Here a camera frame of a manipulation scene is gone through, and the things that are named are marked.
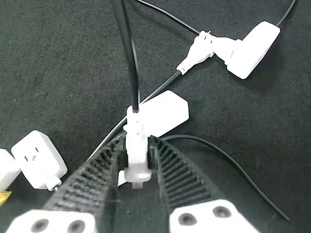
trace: yellow object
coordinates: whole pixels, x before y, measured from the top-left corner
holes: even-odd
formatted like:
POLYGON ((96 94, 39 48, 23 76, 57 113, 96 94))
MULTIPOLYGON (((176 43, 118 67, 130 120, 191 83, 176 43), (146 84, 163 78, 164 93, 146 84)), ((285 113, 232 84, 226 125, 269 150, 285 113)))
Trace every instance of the yellow object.
POLYGON ((11 191, 0 192, 0 206, 2 206, 6 202, 6 200, 8 200, 11 193, 11 191))

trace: plug in outlet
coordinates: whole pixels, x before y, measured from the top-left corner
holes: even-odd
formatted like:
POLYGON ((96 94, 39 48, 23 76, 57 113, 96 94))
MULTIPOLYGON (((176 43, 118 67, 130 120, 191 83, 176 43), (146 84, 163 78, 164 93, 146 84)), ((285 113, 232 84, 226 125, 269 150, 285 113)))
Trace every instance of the plug in outlet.
POLYGON ((26 179, 35 189, 52 191, 67 173, 65 162, 50 138, 34 130, 11 149, 26 179))

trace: power adapter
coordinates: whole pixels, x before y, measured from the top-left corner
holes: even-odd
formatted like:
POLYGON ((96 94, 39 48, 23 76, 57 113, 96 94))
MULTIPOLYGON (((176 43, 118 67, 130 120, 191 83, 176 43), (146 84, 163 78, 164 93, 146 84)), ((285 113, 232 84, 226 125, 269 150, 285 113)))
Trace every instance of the power adapter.
POLYGON ((0 192, 5 191, 19 173, 14 158, 5 149, 0 149, 0 192))
POLYGON ((35 189, 52 191, 67 173, 65 162, 50 138, 34 130, 17 142, 11 152, 28 182, 35 189))

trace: power cord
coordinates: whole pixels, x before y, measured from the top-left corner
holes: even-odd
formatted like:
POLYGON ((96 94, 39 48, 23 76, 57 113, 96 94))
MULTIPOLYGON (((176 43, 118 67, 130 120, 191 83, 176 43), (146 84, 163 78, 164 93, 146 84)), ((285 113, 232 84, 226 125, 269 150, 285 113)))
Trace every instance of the power cord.
POLYGON ((168 13, 167 11, 165 11, 165 10, 163 10, 161 8, 159 8, 157 6, 154 6, 154 5, 150 4, 150 3, 147 3, 147 2, 145 2, 143 0, 134 0, 134 1, 136 1, 136 2, 138 2, 138 3, 140 3, 140 4, 144 5, 144 6, 147 6, 147 7, 151 8, 151 9, 153 9, 153 10, 156 10, 156 11, 164 14, 168 18, 174 20, 175 22, 177 22, 178 24, 180 24, 181 26, 185 27, 190 32, 192 32, 192 33, 194 33, 196 35, 200 34, 200 32, 197 29, 195 29, 194 27, 190 26, 189 24, 185 23, 184 21, 180 20, 179 18, 173 16, 172 14, 168 13))
POLYGON ((237 169, 242 173, 242 175, 246 178, 246 180, 250 183, 250 185, 259 193, 259 195, 278 213, 280 214, 286 221, 290 221, 290 219, 284 214, 255 184, 255 182, 249 177, 249 175, 246 173, 246 171, 238 164, 237 161, 235 161, 229 154, 227 154, 225 151, 220 149, 218 146, 214 145, 213 143, 204 140, 202 138, 192 136, 192 135, 185 135, 185 134, 176 134, 176 135, 170 135, 163 137, 162 139, 164 141, 172 140, 172 139, 190 139, 194 140, 200 143, 203 143, 204 145, 213 148, 214 150, 218 151, 221 153, 224 157, 226 157, 228 160, 230 160, 236 167, 237 169))
MULTIPOLYGON (((160 7, 154 6, 151 3, 145 2, 143 0, 134 0, 144 6, 147 6, 153 10, 156 10, 162 14, 164 14, 165 16, 167 16, 168 18, 174 20, 175 22, 179 23, 180 25, 182 25, 183 27, 187 28, 189 31, 191 31, 192 33, 198 35, 200 32, 198 30, 196 30, 194 27, 190 26, 189 24, 183 22, 182 20, 180 20, 179 18, 173 16, 172 14, 168 13, 167 11, 161 9, 160 7)), ((290 11, 292 10, 294 4, 296 3, 296 0, 292 0, 291 4, 289 5, 289 7, 287 8, 286 12, 284 13, 284 15, 282 16, 282 18, 277 22, 276 26, 279 27, 281 25, 281 23, 285 20, 285 18, 287 17, 287 15, 290 13, 290 11)))
POLYGON ((287 15, 290 13, 290 11, 292 10, 295 3, 296 3, 296 0, 292 0, 291 4, 287 8, 287 10, 284 13, 284 15, 282 16, 282 18, 277 22, 277 24, 276 24, 277 27, 279 27, 282 24, 282 22, 286 19, 287 15))
MULTIPOLYGON (((181 72, 176 71, 171 77, 169 77, 164 83, 162 83, 156 90, 154 90, 150 95, 148 95, 141 103, 144 103, 153 97, 160 94, 168 85, 170 85, 176 78, 181 75, 181 72)), ((126 116, 107 134, 107 136, 102 140, 102 142, 98 145, 98 147, 93 151, 93 153, 89 156, 90 159, 102 146, 108 143, 114 136, 117 134, 123 125, 126 124, 126 116)))
POLYGON ((126 9, 123 0, 113 0, 113 9, 116 16, 116 21, 121 34, 123 42, 125 58, 127 61, 129 78, 132 90, 132 108, 133 112, 139 111, 139 88, 138 88, 138 72, 137 72, 137 59, 134 41, 131 35, 129 20, 126 14, 126 9))

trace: dark fabric surface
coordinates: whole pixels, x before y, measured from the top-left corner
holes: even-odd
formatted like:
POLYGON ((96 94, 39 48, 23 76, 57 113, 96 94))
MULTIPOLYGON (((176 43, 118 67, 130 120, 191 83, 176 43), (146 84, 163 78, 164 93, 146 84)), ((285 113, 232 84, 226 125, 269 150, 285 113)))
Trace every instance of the dark fabric surface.
MULTIPOLYGON (((259 22, 276 23, 290 0, 153 0, 199 30, 244 38, 259 22)), ((127 0, 135 36, 141 96, 184 59, 194 35, 127 0)), ((219 154, 172 141, 189 155, 260 232, 311 231, 311 2, 298 0, 266 57, 240 80, 216 56, 170 89, 189 102, 190 119, 173 133, 210 140, 230 153, 290 218, 284 222, 219 154)), ((8 151, 37 129, 76 170, 130 104, 127 66, 110 1, 0 1, 0 147, 8 151)), ((51 193, 23 175, 0 207, 0 232, 51 193)), ((116 232, 157 232, 156 181, 120 188, 116 232)))

